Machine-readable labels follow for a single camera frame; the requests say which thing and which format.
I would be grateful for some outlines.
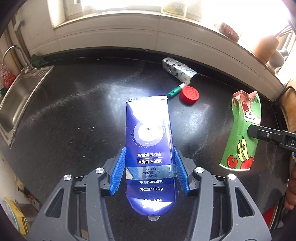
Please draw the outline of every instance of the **cartoon eye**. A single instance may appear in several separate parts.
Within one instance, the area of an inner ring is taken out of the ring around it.
[[[244,162],[244,159],[242,157],[242,146],[240,142],[237,145],[237,154],[239,155],[239,159],[241,160],[241,162]]]
[[[249,122],[249,121],[252,120],[252,118],[253,118],[252,113],[249,112],[249,111],[247,110],[246,113],[244,114],[244,120],[245,120],[246,122]]]
[[[247,143],[244,138],[242,138],[242,153],[246,160],[249,159],[248,151],[247,151]]]

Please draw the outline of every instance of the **human hand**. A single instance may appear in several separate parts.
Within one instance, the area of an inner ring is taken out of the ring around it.
[[[291,169],[291,176],[285,196],[285,208],[292,210],[296,205],[296,164]]]

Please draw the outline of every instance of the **toothpaste tube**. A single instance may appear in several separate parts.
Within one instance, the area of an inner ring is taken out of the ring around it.
[[[163,215],[177,200],[167,96],[127,100],[126,183],[126,197],[141,215]]]

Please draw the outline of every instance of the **white wall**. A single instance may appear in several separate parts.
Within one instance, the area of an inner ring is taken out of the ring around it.
[[[13,170],[0,152],[0,199],[8,197],[12,201],[17,200],[19,203],[29,204],[25,195],[18,190],[14,176]]]
[[[30,54],[83,47],[135,47],[176,54],[232,75],[275,100],[280,81],[238,44],[202,26],[151,14],[106,15],[53,30],[47,0],[28,0],[20,9],[21,32]]]

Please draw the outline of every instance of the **stainless steel sink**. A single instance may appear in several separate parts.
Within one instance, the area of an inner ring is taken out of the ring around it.
[[[3,98],[0,104],[0,132],[10,148],[29,101],[53,68],[48,66],[20,73]]]

